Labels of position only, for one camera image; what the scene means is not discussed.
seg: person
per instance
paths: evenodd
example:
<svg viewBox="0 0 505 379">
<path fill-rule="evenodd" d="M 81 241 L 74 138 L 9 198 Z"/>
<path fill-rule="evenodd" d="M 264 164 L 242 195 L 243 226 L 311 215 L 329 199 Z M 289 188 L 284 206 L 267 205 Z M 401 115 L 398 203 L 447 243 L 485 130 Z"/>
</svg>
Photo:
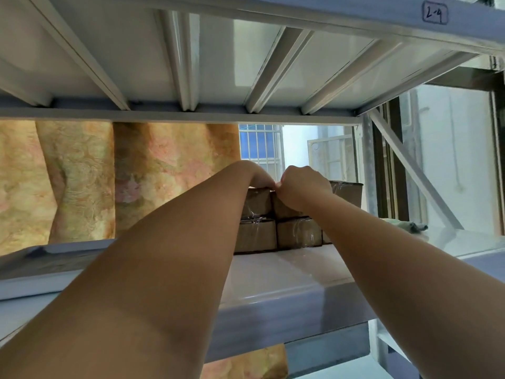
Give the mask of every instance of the person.
<svg viewBox="0 0 505 379">
<path fill-rule="evenodd" d="M 0 377 L 198 379 L 249 186 L 314 218 L 424 378 L 505 377 L 502 282 L 335 196 L 309 167 L 274 184 L 249 161 L 122 235 L 0 349 Z"/>
</svg>

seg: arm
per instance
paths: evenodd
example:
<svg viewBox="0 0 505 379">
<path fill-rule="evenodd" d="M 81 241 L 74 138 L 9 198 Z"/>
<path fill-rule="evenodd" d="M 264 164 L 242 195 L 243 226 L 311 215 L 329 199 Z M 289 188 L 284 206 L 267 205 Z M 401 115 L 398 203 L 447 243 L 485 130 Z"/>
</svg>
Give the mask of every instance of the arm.
<svg viewBox="0 0 505 379">
<path fill-rule="evenodd" d="M 332 194 L 311 168 L 276 188 L 315 219 L 402 350 L 427 379 L 505 373 L 505 285 Z"/>
<path fill-rule="evenodd" d="M 198 379 L 249 185 L 241 161 L 114 242 L 0 350 L 2 378 Z"/>
</svg>

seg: white wall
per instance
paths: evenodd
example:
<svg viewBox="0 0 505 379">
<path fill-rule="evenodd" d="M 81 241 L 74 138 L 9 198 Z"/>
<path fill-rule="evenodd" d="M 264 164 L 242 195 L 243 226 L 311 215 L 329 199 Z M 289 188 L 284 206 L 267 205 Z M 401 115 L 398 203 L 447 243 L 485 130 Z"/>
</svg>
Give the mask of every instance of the white wall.
<svg viewBox="0 0 505 379">
<path fill-rule="evenodd" d="M 426 85 L 417 90 L 426 176 L 466 230 L 493 234 L 497 195 L 488 93 Z M 428 223 L 443 227 L 429 204 Z"/>
<path fill-rule="evenodd" d="M 317 126 L 284 125 L 282 143 L 284 146 L 284 167 L 290 165 L 302 167 L 309 165 L 307 141 L 318 138 Z"/>
</svg>

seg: shelving unit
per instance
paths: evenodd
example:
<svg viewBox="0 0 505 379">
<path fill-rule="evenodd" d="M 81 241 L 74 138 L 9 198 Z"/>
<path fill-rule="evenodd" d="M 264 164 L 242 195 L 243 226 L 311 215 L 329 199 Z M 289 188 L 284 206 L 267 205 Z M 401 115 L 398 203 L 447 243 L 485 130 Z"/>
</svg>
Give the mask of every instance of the shelving unit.
<svg viewBox="0 0 505 379">
<path fill-rule="evenodd" d="M 0 119 L 359 126 L 368 115 L 445 221 L 429 242 L 500 259 L 501 238 L 456 230 L 375 109 L 481 54 L 505 57 L 505 12 L 473 1 L 0 0 Z M 0 337 L 79 272 L 0 273 Z M 207 360 L 374 318 L 332 246 L 236 256 Z"/>
</svg>

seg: brown box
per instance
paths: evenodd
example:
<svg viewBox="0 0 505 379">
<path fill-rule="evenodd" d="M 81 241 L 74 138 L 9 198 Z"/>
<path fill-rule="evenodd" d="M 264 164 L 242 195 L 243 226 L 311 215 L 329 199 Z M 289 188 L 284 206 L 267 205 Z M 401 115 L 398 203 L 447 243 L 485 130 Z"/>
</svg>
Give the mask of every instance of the brown box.
<svg viewBox="0 0 505 379">
<path fill-rule="evenodd" d="M 331 242 L 330 237 L 323 231 L 323 245 L 329 245 Z"/>
<path fill-rule="evenodd" d="M 264 217 L 272 211 L 272 200 L 270 199 L 270 189 L 248 190 L 242 209 L 242 219 Z"/>
<path fill-rule="evenodd" d="M 236 253 L 253 253 L 275 250 L 277 237 L 273 219 L 244 220 L 238 226 Z"/>
<path fill-rule="evenodd" d="M 344 198 L 353 205 L 361 207 L 361 194 L 363 191 L 362 183 L 330 181 L 331 189 L 334 194 Z M 288 208 L 272 191 L 272 206 L 274 208 L 276 219 L 298 218 L 306 216 L 301 211 Z"/>
<path fill-rule="evenodd" d="M 314 247 L 322 244 L 321 228 L 312 218 L 277 223 L 277 245 L 280 249 Z"/>
</svg>

